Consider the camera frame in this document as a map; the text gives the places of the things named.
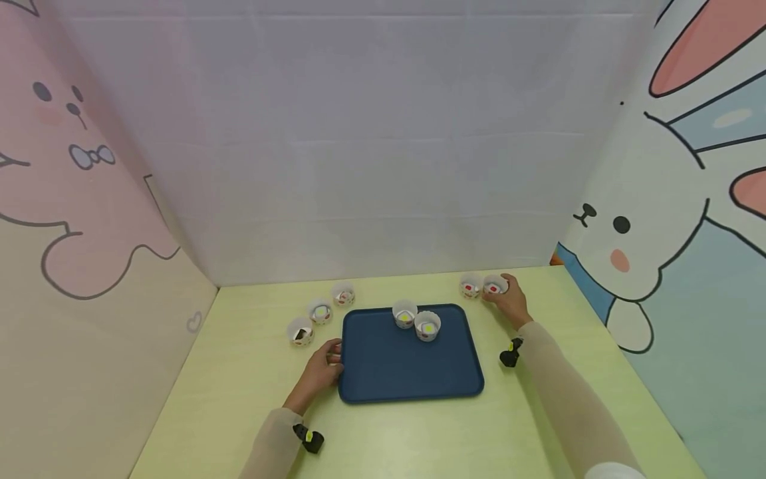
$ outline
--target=finger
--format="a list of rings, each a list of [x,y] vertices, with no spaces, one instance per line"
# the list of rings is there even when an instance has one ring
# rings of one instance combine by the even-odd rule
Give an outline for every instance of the finger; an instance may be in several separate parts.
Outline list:
[[[516,279],[516,276],[513,276],[512,274],[503,273],[500,275],[503,279],[508,281],[508,284],[513,286],[514,284],[519,284],[519,280]]]
[[[343,364],[336,364],[332,367],[332,374],[338,379],[340,373],[343,372]]]
[[[497,303],[497,299],[499,294],[494,293],[487,293],[486,291],[481,293],[481,299],[487,301],[488,303]]]
[[[325,354],[328,354],[330,350],[341,343],[340,338],[335,338],[333,340],[327,341],[326,343],[322,344],[322,347],[318,349],[318,351],[322,351]]]

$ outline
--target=paper cup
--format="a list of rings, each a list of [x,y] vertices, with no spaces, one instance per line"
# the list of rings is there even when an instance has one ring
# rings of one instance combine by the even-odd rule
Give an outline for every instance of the paper cup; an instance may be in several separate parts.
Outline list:
[[[441,320],[436,313],[431,311],[421,311],[414,320],[415,334],[420,341],[430,343],[436,339],[436,335],[441,329]]]
[[[356,300],[354,286],[348,281],[337,283],[330,292],[332,293],[332,301],[340,307],[349,307]]]
[[[332,319],[331,303],[326,300],[314,300],[307,310],[309,319],[317,324],[327,324]]]
[[[508,290],[508,280],[499,274],[485,276],[484,290],[487,293],[503,294]]]
[[[296,318],[287,325],[287,339],[296,346],[308,346],[314,340],[313,324],[309,318]]]
[[[415,324],[417,316],[417,304],[410,300],[399,300],[391,308],[394,314],[394,322],[403,330],[410,329]]]
[[[481,275],[478,273],[465,273],[460,277],[460,294],[467,300],[472,300],[481,293],[482,284]]]

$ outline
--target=plastic tray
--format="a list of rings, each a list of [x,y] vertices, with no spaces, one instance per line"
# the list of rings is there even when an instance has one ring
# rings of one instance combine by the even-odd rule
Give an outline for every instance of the plastic tray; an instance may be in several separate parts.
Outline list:
[[[437,338],[424,343],[394,323],[391,308],[353,310],[343,320],[338,391],[343,402],[410,401],[477,395],[484,375],[463,308],[418,306],[441,318]]]

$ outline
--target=light green table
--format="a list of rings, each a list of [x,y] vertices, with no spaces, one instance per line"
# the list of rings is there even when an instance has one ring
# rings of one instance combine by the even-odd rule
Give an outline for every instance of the light green table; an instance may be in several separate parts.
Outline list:
[[[625,431],[648,477],[704,477],[563,267],[513,271],[545,324]],[[503,368],[508,336],[493,310],[458,294],[460,274],[354,280],[356,308],[401,298],[457,303],[465,311],[486,386],[471,399],[346,405],[328,392],[308,414],[326,442],[301,453],[294,477],[545,479],[571,472],[523,362]],[[282,405],[315,346],[340,336],[345,311],[316,328],[308,349],[284,333],[330,281],[221,289],[157,421],[132,479],[237,477],[266,414]]]

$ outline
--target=white backdrop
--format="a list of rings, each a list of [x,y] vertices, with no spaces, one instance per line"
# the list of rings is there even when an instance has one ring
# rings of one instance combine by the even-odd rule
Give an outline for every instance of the white backdrop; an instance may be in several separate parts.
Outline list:
[[[546,264],[656,13],[54,3],[220,285]]]

